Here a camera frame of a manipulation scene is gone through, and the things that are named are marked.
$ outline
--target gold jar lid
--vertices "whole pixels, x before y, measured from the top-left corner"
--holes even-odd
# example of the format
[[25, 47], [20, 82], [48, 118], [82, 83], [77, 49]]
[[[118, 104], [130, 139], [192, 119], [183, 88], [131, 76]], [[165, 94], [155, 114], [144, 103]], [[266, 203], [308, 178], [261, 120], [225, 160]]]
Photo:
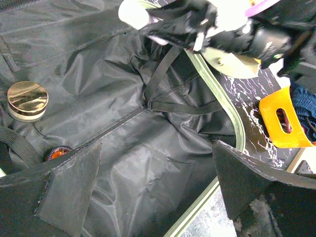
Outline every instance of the gold jar lid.
[[8, 108], [11, 116], [22, 122], [40, 119], [47, 107], [48, 93], [44, 87], [32, 81], [21, 81], [10, 87]]

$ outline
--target zipper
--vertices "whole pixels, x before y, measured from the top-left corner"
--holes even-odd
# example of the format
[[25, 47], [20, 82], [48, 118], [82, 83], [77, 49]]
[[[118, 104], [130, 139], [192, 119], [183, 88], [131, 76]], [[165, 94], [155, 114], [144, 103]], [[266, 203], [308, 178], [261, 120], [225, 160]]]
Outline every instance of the zipper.
[[[187, 84], [191, 83], [196, 78], [198, 78], [198, 73], [193, 73], [191, 76], [188, 77], [187, 80], [185, 80], [181, 84], [179, 84], [176, 87], [173, 87], [173, 88], [169, 89], [168, 91], [166, 91], [164, 93], [161, 93], [160, 95], [155, 97], [155, 101], [157, 101], [157, 102], [162, 101], [163, 99], [168, 97], [173, 92], [175, 92], [178, 89], [182, 88], [183, 86], [186, 86]], [[144, 105], [144, 106], [134, 110], [133, 112], [131, 112], [130, 115], [128, 115], [128, 116], [124, 117], [123, 119], [117, 121], [113, 126], [111, 126], [110, 128], [106, 129], [104, 132], [100, 133], [97, 136], [90, 137], [90, 138], [86, 139], [85, 141], [81, 142], [80, 144], [78, 144], [76, 146], [76, 148], [81, 147], [81, 146], [83, 146], [83, 145], [85, 145], [85, 144], [87, 144], [89, 142], [93, 142], [95, 140], [98, 140], [98, 139], [104, 137], [105, 135], [109, 134], [110, 132], [114, 131], [115, 129], [117, 129], [118, 127], [120, 127], [121, 125], [123, 125], [124, 123], [129, 121], [130, 119], [133, 119], [134, 117], [138, 116], [140, 113], [144, 112], [147, 108], [148, 108], [148, 106]]]

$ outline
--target white marble pattern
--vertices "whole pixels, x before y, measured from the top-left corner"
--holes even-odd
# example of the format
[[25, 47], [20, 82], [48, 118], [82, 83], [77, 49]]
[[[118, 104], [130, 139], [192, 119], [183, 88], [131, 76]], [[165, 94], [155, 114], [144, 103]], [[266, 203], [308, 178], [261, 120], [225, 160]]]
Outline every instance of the white marble pattern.
[[[271, 82], [269, 76], [267, 75], [267, 72], [261, 72], [264, 76], [264, 78], [268, 82], [268, 85], [270, 87], [273, 87], [273, 83]], [[235, 82], [234, 78], [224, 76], [226, 81], [228, 83], [225, 84], [225, 90], [228, 94], [231, 94], [231, 97], [235, 98], [235, 101], [233, 101], [234, 105], [236, 107], [241, 108], [246, 116], [248, 117], [251, 125], [252, 132], [256, 134], [257, 132], [260, 133], [260, 135], [263, 137], [263, 141], [258, 140], [256, 144], [254, 144], [255, 141], [250, 141], [250, 144], [254, 147], [255, 150], [257, 150], [257, 146], [260, 146], [264, 150], [266, 150], [269, 154], [270, 159], [272, 160], [273, 164], [276, 167], [282, 167], [284, 162], [282, 160], [279, 160], [277, 158], [277, 149], [273, 145], [270, 138], [265, 134], [264, 127], [260, 123], [259, 119], [256, 115], [260, 114], [259, 108], [256, 106], [256, 102], [260, 99], [262, 99], [257, 94], [257, 90], [260, 90], [260, 94], [263, 94], [264, 96], [268, 96], [269, 93], [266, 91], [265, 87], [260, 84], [260, 80], [256, 81], [254, 79], [248, 79], [248, 80], [238, 80], [238, 83]]]

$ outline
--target black nylon fabric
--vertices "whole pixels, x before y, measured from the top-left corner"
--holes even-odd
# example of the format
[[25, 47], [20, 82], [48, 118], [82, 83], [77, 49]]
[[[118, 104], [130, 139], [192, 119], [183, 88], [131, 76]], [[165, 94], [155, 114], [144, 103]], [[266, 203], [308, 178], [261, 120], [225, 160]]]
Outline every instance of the black nylon fabric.
[[[171, 47], [121, 23], [120, 3], [48, 0], [0, 15], [1, 125], [42, 156], [59, 145], [102, 143], [82, 237], [163, 235], [215, 178], [213, 141], [236, 142], [223, 110], [203, 116], [147, 110], [144, 89]], [[44, 117], [34, 123], [7, 111], [6, 92], [22, 80], [49, 94]], [[193, 107], [215, 101], [185, 52], [153, 99]]]

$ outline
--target yellow plastic handle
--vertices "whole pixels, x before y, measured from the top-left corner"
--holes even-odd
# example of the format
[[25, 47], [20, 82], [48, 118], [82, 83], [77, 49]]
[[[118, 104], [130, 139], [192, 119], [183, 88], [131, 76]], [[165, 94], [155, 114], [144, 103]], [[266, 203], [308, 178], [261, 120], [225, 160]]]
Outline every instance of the yellow plastic handle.
[[[283, 109], [292, 126], [292, 132], [283, 131], [277, 117], [277, 110]], [[259, 110], [267, 127], [270, 139], [279, 148], [302, 148], [314, 145], [306, 137], [296, 116], [290, 97], [290, 87], [285, 87], [263, 98], [259, 103]]]

